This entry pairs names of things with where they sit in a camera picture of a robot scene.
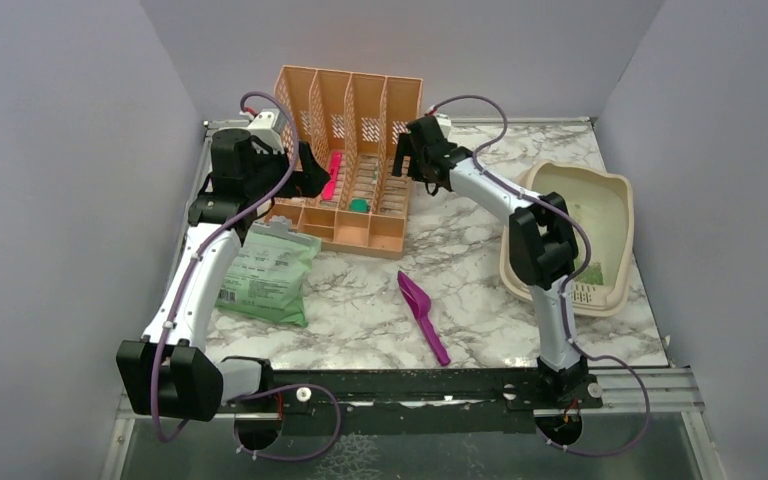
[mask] green object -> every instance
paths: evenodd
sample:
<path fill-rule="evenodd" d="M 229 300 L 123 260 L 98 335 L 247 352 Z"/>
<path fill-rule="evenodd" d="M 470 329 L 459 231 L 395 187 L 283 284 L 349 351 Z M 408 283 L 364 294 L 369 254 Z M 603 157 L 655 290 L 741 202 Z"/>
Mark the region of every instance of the green object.
<path fill-rule="evenodd" d="M 575 259 L 575 268 L 581 266 L 581 260 Z M 605 278 L 602 276 L 602 264 L 600 262 L 590 262 L 590 265 L 581 272 L 581 275 L 575 277 L 575 281 L 586 283 L 588 285 L 604 285 Z"/>
<path fill-rule="evenodd" d="M 274 324 L 307 326 L 302 281 L 322 240 L 309 245 L 255 231 L 231 263 L 216 306 Z"/>
<path fill-rule="evenodd" d="M 366 213 L 369 211 L 369 204 L 366 202 L 365 198 L 353 198 L 352 203 L 349 204 L 349 210 Z"/>

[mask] purple utensil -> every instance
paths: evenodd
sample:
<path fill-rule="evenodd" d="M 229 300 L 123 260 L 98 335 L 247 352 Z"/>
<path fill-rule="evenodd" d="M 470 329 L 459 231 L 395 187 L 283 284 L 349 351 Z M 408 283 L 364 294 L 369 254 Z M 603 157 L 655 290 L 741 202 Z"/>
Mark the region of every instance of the purple utensil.
<path fill-rule="evenodd" d="M 443 346 L 443 343 L 440 342 L 440 337 L 434 331 L 431 320 L 428 319 L 428 312 L 431 311 L 431 299 L 427 293 L 419 288 L 419 285 L 413 283 L 413 280 L 408 278 L 403 272 L 399 272 L 396 279 L 399 282 L 399 290 L 402 291 L 405 301 L 411 308 L 411 312 L 413 312 L 416 323 L 419 324 L 419 329 L 425 335 L 425 341 L 431 346 L 431 351 L 434 352 L 434 356 L 437 357 L 440 365 L 445 367 L 451 363 L 451 360 L 446 352 L 446 347 Z"/>

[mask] perforated divider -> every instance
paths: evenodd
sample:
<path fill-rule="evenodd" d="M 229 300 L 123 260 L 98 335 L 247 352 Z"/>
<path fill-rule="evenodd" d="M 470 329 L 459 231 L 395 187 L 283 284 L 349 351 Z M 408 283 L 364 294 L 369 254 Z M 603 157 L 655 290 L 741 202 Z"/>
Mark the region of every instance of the perforated divider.
<path fill-rule="evenodd" d="M 299 231 L 322 238 L 326 250 L 400 258 L 411 181 L 391 170 L 399 132 L 419 116 L 421 91 L 415 78 L 285 66 L 276 97 L 316 161 L 329 172 L 334 159 L 341 163 L 330 200 L 277 200 L 267 218 L 290 218 Z M 289 128 L 282 141 L 293 148 Z"/>

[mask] barcode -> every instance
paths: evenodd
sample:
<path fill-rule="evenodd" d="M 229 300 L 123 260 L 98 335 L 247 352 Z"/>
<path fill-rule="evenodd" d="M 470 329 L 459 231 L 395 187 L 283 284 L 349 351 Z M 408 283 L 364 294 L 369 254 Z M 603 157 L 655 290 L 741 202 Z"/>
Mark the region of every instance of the barcode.
<path fill-rule="evenodd" d="M 219 290 L 219 300 L 222 300 L 223 302 L 236 302 L 237 292 L 225 289 Z"/>

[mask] teal object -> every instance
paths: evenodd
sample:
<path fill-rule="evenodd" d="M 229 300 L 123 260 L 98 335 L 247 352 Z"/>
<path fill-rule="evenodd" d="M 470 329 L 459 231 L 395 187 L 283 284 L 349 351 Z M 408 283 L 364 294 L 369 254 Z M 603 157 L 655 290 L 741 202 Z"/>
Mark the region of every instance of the teal object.
<path fill-rule="evenodd" d="M 369 204 L 366 203 L 365 198 L 353 198 L 352 203 L 349 204 L 349 210 L 353 212 L 367 213 L 369 212 Z"/>

